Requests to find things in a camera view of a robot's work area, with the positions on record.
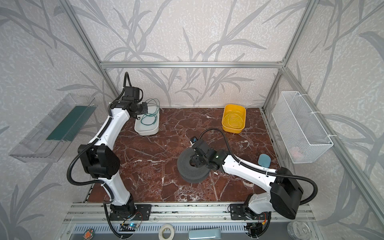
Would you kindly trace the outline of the grey perforated spool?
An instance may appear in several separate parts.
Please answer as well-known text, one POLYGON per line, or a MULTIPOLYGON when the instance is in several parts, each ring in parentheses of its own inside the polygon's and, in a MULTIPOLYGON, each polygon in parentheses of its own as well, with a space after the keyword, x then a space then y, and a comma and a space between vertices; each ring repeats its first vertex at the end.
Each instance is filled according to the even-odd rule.
POLYGON ((203 165, 200 168, 192 166, 194 163, 192 156, 195 151, 192 148, 185 149, 178 157, 177 168, 183 180, 188 183, 197 184, 204 181, 210 174, 211 170, 203 165))

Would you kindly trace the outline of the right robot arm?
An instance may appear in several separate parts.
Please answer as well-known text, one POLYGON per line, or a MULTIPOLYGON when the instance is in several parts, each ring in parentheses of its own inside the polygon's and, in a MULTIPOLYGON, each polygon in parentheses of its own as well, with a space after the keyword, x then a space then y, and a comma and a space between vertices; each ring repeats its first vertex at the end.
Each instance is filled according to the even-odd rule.
POLYGON ((243 209, 248 218, 275 211, 294 220, 299 206, 311 202, 318 194, 315 181, 292 174, 287 168, 269 169, 237 157, 224 137, 226 150, 215 150, 202 136, 190 139, 190 159, 194 168, 205 167, 208 171, 221 171, 242 178, 264 190, 252 194, 245 200, 243 209))

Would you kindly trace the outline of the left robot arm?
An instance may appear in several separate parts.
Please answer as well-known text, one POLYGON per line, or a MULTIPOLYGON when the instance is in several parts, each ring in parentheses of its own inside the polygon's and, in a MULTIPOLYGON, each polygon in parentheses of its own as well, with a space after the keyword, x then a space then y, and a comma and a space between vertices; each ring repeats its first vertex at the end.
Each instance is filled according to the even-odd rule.
POLYGON ((67 170, 67 180, 72 185, 100 184, 110 198, 110 209, 123 218, 133 217, 137 208, 121 179, 121 161, 113 148, 126 122, 130 119, 140 120, 142 115, 148 113, 148 104, 143 102, 143 96, 143 90, 132 85, 126 72, 122 92, 109 104, 108 117, 102 128, 88 144, 79 146, 78 154, 67 170), (91 175, 91 181, 78 182, 73 179, 72 171, 77 161, 81 161, 85 173, 91 175))

